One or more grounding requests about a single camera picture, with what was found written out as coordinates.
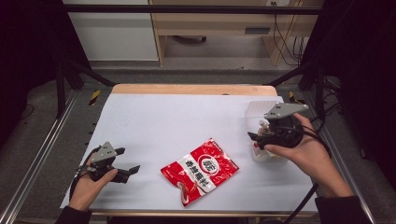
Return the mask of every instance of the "horizontal bar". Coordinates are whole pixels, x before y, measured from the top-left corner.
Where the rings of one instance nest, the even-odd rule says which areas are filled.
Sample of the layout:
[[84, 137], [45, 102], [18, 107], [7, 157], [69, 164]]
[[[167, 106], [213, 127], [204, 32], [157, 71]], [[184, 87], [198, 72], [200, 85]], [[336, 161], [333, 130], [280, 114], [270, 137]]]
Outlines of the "horizontal bar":
[[182, 5], [44, 5], [44, 10], [92, 13], [203, 13], [203, 14], [277, 14], [321, 15], [334, 10], [321, 7], [248, 7], [248, 6], [182, 6]]

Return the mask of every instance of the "transparent plastic container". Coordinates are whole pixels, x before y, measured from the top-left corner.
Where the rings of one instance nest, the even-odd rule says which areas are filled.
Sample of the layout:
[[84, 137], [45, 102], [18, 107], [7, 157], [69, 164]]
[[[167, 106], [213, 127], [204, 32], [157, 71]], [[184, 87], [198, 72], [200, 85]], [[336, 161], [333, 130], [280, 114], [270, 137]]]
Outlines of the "transparent plastic container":
[[[262, 127], [261, 123], [265, 122], [264, 114], [268, 113], [278, 101], [252, 101], [245, 111], [247, 122], [247, 131], [257, 133]], [[250, 144], [251, 157], [256, 162], [285, 162], [287, 159], [279, 157], [273, 153], [260, 149], [255, 141]]]

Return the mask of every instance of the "person's right hand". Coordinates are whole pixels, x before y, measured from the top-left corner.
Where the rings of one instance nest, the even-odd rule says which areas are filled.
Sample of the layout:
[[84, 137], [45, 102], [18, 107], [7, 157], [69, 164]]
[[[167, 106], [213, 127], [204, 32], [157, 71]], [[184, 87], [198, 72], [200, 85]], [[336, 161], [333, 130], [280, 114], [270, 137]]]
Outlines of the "person's right hand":
[[[306, 132], [315, 134], [312, 132], [313, 128], [309, 119], [300, 114], [294, 114], [294, 117], [301, 122]], [[332, 164], [325, 147], [315, 138], [305, 134], [297, 147], [286, 148], [266, 145], [264, 148], [293, 161], [303, 172], [318, 182], [324, 197], [348, 197], [353, 195], [349, 185]]]

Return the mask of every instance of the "white cabinet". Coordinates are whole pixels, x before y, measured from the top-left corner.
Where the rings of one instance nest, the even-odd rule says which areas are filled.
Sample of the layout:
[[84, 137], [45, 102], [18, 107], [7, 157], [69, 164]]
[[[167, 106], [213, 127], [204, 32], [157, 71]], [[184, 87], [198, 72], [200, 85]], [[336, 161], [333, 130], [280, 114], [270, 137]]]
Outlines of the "white cabinet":
[[[147, 0], [64, 0], [65, 4], [147, 5]], [[69, 13], [89, 61], [158, 61], [150, 14]]]

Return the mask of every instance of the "red packet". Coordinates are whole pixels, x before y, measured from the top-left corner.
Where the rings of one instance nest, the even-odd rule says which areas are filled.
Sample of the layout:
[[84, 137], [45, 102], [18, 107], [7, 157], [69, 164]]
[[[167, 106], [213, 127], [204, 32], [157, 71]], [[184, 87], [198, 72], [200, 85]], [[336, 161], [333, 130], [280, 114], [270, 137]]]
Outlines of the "red packet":
[[178, 161], [163, 167], [163, 175], [180, 189], [184, 206], [212, 191], [239, 167], [210, 138]]

